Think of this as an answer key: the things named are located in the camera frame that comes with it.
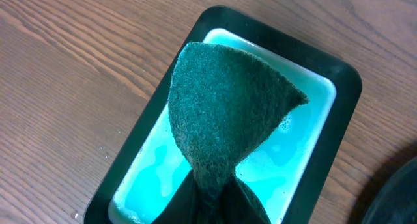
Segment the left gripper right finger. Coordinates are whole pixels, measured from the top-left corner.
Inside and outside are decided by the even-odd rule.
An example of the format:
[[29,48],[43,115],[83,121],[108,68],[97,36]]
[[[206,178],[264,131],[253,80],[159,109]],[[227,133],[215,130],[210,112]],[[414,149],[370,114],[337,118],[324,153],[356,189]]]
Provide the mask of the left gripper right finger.
[[247,196],[242,182],[231,175],[224,187],[224,223],[226,224],[267,224],[270,223],[260,202]]

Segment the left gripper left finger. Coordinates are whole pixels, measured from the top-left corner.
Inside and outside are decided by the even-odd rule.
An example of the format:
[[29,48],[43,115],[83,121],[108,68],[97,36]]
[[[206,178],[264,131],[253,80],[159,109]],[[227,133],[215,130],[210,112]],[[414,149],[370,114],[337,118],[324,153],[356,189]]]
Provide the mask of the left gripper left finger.
[[196,224],[198,206],[198,187],[191,170],[152,224]]

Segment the green scrub sponge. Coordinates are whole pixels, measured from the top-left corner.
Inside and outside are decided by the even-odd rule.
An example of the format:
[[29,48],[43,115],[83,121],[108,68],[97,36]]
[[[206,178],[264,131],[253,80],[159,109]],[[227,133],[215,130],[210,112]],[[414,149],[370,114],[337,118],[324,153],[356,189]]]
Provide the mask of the green scrub sponge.
[[237,165],[308,101],[251,53],[202,42],[184,46],[171,78],[168,112],[175,143],[198,187],[198,223],[224,223],[224,187],[231,175],[239,179]]

